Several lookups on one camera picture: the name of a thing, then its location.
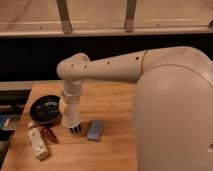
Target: black bowl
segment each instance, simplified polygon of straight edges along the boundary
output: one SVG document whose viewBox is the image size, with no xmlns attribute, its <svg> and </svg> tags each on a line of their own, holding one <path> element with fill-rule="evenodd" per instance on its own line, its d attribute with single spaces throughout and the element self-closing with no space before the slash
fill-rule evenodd
<svg viewBox="0 0 213 171">
<path fill-rule="evenodd" d="M 36 100 L 30 108 L 31 118 L 38 124 L 51 124 L 60 116 L 60 97 L 55 95 L 43 96 Z"/>
</svg>

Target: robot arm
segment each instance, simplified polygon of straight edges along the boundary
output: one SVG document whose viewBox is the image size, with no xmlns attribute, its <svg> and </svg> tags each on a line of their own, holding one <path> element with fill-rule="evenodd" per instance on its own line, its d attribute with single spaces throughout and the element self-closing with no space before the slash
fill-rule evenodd
<svg viewBox="0 0 213 171">
<path fill-rule="evenodd" d="M 57 73 L 63 79 L 61 94 L 66 104 L 62 125 L 72 133 L 80 128 L 78 102 L 82 83 L 86 79 L 136 83 L 141 76 L 141 65 L 146 52 L 137 52 L 97 61 L 90 61 L 78 53 L 59 63 Z"/>
<path fill-rule="evenodd" d="M 136 83 L 133 121 L 139 171 L 213 170 L 213 65 L 191 47 L 154 49 L 90 61 L 62 61 L 67 104 L 62 124 L 80 130 L 78 101 L 84 80 Z"/>
</svg>

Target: wooden tabletop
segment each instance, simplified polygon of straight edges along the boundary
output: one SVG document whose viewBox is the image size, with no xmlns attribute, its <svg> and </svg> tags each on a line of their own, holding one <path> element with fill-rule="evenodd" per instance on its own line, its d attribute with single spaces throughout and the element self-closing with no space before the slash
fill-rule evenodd
<svg viewBox="0 0 213 171">
<path fill-rule="evenodd" d="M 46 141 L 51 156 L 35 159 L 27 136 L 29 109 L 44 95 L 59 95 L 60 83 L 33 86 L 1 171 L 136 171 L 132 125 L 132 84 L 85 83 L 80 100 L 82 132 L 73 135 L 60 123 L 51 127 L 59 143 Z M 100 142 L 91 142 L 86 132 L 92 119 L 101 119 Z"/>
</svg>

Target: black wall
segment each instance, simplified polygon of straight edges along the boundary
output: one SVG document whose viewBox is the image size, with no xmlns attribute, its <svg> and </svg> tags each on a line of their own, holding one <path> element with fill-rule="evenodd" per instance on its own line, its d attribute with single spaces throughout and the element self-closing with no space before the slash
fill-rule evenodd
<svg viewBox="0 0 213 171">
<path fill-rule="evenodd" d="M 56 66 L 78 52 L 92 60 L 171 46 L 192 46 L 213 58 L 213 34 L 0 39 L 0 81 L 58 79 Z"/>
</svg>

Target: wooden table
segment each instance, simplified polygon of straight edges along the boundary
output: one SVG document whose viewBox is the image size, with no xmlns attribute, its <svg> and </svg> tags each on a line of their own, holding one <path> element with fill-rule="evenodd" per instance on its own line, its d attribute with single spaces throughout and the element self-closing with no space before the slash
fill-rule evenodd
<svg viewBox="0 0 213 171">
<path fill-rule="evenodd" d="M 17 130 L 11 140 L 2 171 L 136 171 L 132 125 L 131 84 L 85 83 L 80 100 L 82 132 L 73 135 L 61 124 L 51 127 L 59 144 L 46 141 L 51 156 L 36 160 L 27 136 L 29 109 L 41 96 L 59 95 L 60 83 L 33 86 Z M 100 142 L 91 142 L 86 132 L 92 119 L 102 119 Z"/>
</svg>

